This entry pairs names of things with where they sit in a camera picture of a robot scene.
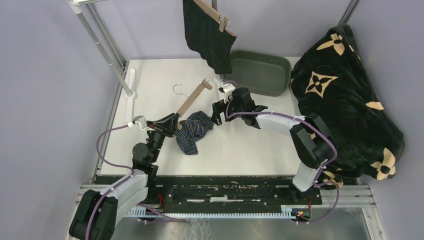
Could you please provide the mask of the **blue striped underwear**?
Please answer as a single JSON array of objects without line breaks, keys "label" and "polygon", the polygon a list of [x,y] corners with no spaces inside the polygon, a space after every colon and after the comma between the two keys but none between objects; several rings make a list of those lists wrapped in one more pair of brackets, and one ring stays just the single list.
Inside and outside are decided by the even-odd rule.
[{"label": "blue striped underwear", "polygon": [[181,120],[181,128],[175,132],[176,142],[185,155],[198,154],[196,142],[203,139],[215,125],[211,117],[203,111],[192,113],[187,119]]}]

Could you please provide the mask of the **black striped underwear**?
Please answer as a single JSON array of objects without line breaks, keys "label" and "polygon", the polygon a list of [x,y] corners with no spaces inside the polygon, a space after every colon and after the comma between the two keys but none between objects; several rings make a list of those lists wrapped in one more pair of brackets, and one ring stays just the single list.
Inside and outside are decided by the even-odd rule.
[{"label": "black striped underwear", "polygon": [[188,48],[200,54],[215,74],[231,74],[230,52],[237,36],[220,32],[218,23],[193,0],[183,0],[184,35]]}]

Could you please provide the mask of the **wooden clip hanger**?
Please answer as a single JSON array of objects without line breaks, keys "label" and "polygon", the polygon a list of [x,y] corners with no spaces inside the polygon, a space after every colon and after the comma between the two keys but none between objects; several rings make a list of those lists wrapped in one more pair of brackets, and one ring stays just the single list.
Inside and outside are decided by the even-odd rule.
[{"label": "wooden clip hanger", "polygon": [[210,3],[208,3],[207,0],[193,0],[193,2],[199,6],[203,12],[205,12],[208,16],[210,16],[215,22],[218,23],[218,30],[221,33],[227,32],[229,33],[231,36],[237,37],[236,34],[234,34],[233,32],[231,32],[229,30],[230,24],[229,24],[229,18],[222,15],[221,13],[219,13],[218,11],[215,11],[212,8],[212,4],[211,1]]}]

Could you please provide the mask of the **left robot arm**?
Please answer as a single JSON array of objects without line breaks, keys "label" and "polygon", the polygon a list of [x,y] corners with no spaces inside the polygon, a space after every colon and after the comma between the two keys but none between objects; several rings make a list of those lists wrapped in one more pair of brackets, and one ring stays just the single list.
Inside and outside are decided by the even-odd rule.
[{"label": "left robot arm", "polygon": [[158,191],[151,186],[156,178],[158,160],[166,138],[172,138],[177,130],[180,115],[171,113],[159,120],[146,120],[136,116],[125,125],[108,129],[100,138],[112,131],[138,127],[147,132],[145,142],[132,149],[132,166],[112,163],[102,155],[103,163],[128,170],[128,174],[101,191],[87,190],[80,200],[69,226],[68,233],[78,240],[109,240],[117,223],[137,204],[156,200]]}]

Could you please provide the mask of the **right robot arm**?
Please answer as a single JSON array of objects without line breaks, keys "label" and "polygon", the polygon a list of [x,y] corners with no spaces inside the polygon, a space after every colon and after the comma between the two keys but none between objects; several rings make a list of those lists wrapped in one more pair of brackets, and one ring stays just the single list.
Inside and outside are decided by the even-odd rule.
[{"label": "right robot arm", "polygon": [[292,179],[289,198],[296,204],[307,200],[322,170],[338,156],[332,133],[323,119],[315,113],[294,116],[257,105],[246,87],[223,83],[217,91],[220,100],[212,105],[212,120],[218,126],[240,118],[247,126],[291,137],[301,163]]}]

